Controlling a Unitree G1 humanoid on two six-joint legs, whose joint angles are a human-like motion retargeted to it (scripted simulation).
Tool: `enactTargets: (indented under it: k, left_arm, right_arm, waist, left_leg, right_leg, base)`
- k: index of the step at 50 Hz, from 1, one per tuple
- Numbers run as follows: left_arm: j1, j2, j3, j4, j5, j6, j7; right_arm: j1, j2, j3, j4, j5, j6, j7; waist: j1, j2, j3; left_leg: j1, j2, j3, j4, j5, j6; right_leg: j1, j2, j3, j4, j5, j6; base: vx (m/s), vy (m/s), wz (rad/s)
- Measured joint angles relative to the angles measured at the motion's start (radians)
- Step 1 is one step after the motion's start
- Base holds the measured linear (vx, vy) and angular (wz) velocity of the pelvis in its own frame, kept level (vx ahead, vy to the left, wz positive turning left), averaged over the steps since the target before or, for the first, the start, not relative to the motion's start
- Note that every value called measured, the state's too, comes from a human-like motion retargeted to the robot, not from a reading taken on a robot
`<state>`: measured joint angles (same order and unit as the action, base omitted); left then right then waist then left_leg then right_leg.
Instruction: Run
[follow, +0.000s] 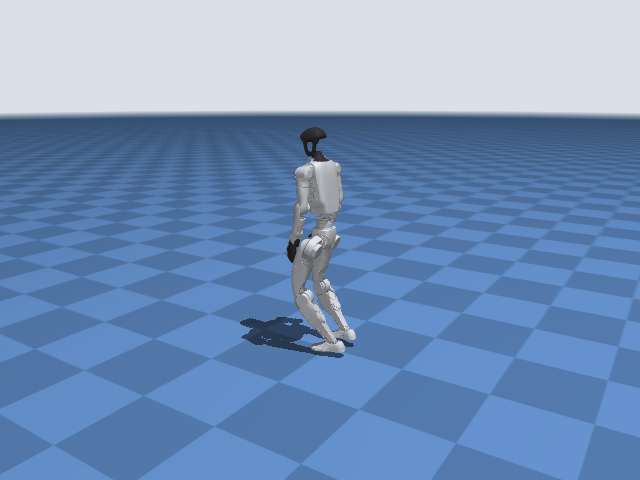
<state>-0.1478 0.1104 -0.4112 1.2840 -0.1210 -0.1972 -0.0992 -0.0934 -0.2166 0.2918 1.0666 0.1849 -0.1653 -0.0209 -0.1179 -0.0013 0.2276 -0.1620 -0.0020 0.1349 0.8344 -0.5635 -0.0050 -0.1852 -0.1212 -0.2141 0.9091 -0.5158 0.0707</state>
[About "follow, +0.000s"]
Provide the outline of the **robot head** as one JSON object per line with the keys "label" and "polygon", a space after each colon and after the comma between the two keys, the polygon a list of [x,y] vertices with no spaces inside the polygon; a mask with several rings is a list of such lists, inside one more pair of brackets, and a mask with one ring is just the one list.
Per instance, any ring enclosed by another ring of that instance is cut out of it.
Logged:
{"label": "robot head", "polygon": [[[329,161],[323,156],[322,151],[316,151],[316,144],[319,142],[319,139],[323,139],[326,137],[327,137],[326,133],[321,128],[318,128],[318,127],[309,128],[300,135],[300,139],[303,141],[305,153],[308,156],[312,156],[312,158],[314,158],[314,161],[317,161],[317,162]],[[313,143],[311,152],[308,151],[307,142]]]}

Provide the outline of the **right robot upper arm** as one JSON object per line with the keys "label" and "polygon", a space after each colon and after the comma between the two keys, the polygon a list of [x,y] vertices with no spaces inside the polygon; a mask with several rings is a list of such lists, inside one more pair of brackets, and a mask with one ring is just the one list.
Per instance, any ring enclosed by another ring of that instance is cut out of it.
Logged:
{"label": "right robot upper arm", "polygon": [[339,194],[340,194],[340,200],[339,200],[339,204],[343,201],[343,190],[342,190],[342,183],[341,183],[341,166],[339,163],[334,162],[337,168],[337,175],[338,175],[338,184],[339,184]]}

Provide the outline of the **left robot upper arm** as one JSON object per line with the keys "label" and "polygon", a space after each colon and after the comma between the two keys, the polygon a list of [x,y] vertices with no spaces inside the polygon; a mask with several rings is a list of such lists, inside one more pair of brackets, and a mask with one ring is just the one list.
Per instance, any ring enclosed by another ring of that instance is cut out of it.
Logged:
{"label": "left robot upper arm", "polygon": [[300,214],[307,214],[310,211],[308,204],[309,182],[313,177],[313,166],[301,166],[295,171],[295,179],[297,186],[297,198],[300,206]]}

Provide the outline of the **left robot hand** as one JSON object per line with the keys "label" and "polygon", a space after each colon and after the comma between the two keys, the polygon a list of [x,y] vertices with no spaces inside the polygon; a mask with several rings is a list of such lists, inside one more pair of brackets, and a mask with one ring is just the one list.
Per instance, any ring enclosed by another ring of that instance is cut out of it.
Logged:
{"label": "left robot hand", "polygon": [[296,247],[299,247],[300,239],[296,239],[294,241],[294,245],[289,241],[289,245],[287,247],[287,257],[293,263],[295,255],[296,255]]}

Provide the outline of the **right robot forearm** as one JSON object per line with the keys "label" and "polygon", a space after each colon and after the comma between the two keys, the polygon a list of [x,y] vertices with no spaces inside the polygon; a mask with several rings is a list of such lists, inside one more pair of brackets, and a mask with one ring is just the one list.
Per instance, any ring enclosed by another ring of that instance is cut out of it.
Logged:
{"label": "right robot forearm", "polygon": [[[341,203],[342,203],[342,202],[341,202]],[[337,214],[338,214],[338,212],[339,212],[339,211],[340,211],[340,209],[341,209],[341,203],[339,204],[339,210],[338,210],[338,211],[333,212],[333,213],[328,213],[328,214],[329,214],[330,219],[332,219],[332,224],[336,221]]]}

